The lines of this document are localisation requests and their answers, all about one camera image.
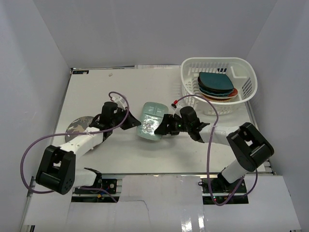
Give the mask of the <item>light blue rectangular plate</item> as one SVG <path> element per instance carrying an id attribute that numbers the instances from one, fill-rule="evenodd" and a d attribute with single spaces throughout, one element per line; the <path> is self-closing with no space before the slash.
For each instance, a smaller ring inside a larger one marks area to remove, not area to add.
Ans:
<path id="1" fill-rule="evenodd" d="M 137 135 L 141 138 L 159 141 L 162 136 L 154 132 L 161 124 L 165 114 L 169 112 L 166 105 L 157 102 L 146 102 L 142 108 L 140 122 L 137 126 Z"/>

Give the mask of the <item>silver metallic round plate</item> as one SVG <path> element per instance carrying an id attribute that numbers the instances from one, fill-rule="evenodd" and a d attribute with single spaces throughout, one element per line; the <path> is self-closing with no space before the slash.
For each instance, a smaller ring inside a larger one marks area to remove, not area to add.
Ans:
<path id="1" fill-rule="evenodd" d="M 78 136 L 78 133 L 84 132 L 93 118 L 93 116 L 83 116 L 71 122 L 66 129 L 65 142 L 71 141 Z"/>

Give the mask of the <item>red and teal wave plate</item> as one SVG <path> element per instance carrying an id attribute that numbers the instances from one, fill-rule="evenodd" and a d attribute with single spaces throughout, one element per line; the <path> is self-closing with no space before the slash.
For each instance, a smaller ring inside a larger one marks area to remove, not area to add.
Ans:
<path id="1" fill-rule="evenodd" d="M 234 88 L 234 90 L 231 93 L 229 93 L 228 95 L 211 95 L 209 93 L 206 93 L 204 95 L 207 96 L 207 97 L 210 97 L 212 99 L 223 101 L 223 100 L 229 100 L 229 99 L 236 97 L 238 95 L 238 90 L 236 88 Z"/>

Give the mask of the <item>orange woven round plate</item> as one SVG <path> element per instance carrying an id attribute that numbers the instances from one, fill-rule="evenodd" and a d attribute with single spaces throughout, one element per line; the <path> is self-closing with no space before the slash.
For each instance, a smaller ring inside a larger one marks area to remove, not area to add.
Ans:
<path id="1" fill-rule="evenodd" d="M 230 102 L 232 99 L 214 99 L 214 98 L 209 98 L 209 97 L 204 97 L 204 99 L 207 99 L 211 102 Z"/>

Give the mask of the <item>teal scalloped round plate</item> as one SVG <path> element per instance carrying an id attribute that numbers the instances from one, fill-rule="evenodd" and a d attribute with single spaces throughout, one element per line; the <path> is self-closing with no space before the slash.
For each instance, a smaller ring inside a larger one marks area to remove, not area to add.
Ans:
<path id="1" fill-rule="evenodd" d="M 221 96 L 221 97 L 226 97 L 229 94 L 231 94 L 233 92 L 233 90 L 229 90 L 227 92 L 214 92 L 214 91 L 210 91 L 210 90 L 205 90 L 203 88 L 199 88 L 200 92 L 204 93 L 204 94 L 208 94 L 211 96 Z"/>

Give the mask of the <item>dark teal square plate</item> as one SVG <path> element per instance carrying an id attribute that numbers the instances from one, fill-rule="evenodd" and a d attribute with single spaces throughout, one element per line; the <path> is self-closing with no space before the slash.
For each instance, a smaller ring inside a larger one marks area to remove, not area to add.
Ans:
<path id="1" fill-rule="evenodd" d="M 198 77 L 212 91 L 225 92 L 234 89 L 232 81 L 226 74 L 200 72 Z"/>

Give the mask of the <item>beige plate with maroon rim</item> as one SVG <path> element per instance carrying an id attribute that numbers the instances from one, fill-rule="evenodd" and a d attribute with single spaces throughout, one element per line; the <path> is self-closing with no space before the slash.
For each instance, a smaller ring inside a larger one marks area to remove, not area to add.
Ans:
<path id="1" fill-rule="evenodd" d="M 202 83 L 200 77 L 197 78 L 197 81 L 198 81 L 199 87 L 200 87 L 201 89 L 203 89 L 204 91 L 210 91 L 210 90 L 211 90 L 211 89 L 209 89 L 207 86 L 205 86 L 205 85 Z"/>

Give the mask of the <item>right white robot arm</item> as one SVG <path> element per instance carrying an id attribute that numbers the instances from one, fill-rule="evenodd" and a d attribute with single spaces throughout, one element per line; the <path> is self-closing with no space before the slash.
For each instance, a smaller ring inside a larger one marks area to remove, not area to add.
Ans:
<path id="1" fill-rule="evenodd" d="M 256 171 L 274 154 L 272 145 L 252 123 L 245 122 L 238 127 L 218 127 L 201 122 L 191 106 L 181 108 L 178 114 L 165 114 L 154 132 L 156 135 L 186 132 L 196 142 L 230 146 L 236 159 L 211 181 L 211 186 L 225 193 L 234 189 L 236 181 L 241 177 Z"/>

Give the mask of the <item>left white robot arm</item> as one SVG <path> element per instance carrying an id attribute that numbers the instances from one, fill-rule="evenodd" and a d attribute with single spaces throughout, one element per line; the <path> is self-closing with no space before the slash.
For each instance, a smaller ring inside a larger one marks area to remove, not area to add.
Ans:
<path id="1" fill-rule="evenodd" d="M 45 149 L 36 183 L 62 195 L 76 187 L 87 188 L 92 193 L 100 191 L 102 173 L 92 168 L 77 169 L 76 161 L 103 143 L 114 127 L 128 130 L 140 125 L 127 108 L 112 101 L 104 103 L 101 113 L 92 119 L 85 134 L 58 147 L 50 145 Z"/>

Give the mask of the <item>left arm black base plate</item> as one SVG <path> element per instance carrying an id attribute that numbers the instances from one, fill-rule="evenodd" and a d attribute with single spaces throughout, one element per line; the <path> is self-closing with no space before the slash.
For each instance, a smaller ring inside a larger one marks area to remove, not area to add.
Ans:
<path id="1" fill-rule="evenodd" d="M 73 190 L 71 201 L 75 203 L 117 203 L 117 179 L 99 179 L 92 186 Z"/>

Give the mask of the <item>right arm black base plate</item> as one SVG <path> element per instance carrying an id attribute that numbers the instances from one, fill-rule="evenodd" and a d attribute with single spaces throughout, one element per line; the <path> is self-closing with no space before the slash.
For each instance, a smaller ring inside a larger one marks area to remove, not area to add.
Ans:
<path id="1" fill-rule="evenodd" d="M 210 195 L 208 179 L 202 178 L 198 185 L 202 189 L 202 199 L 204 205 L 214 205 L 214 202 L 223 203 L 226 201 L 231 194 L 231 192 L 235 189 L 236 185 L 239 182 L 239 179 L 232 183 L 231 185 L 224 185 L 220 183 L 217 178 L 210 178 L 211 189 L 213 193 L 213 197 Z M 249 200 L 247 196 L 243 196 L 247 193 L 247 188 L 244 180 L 242 180 L 240 186 L 236 190 L 233 197 L 226 204 L 248 204 Z"/>

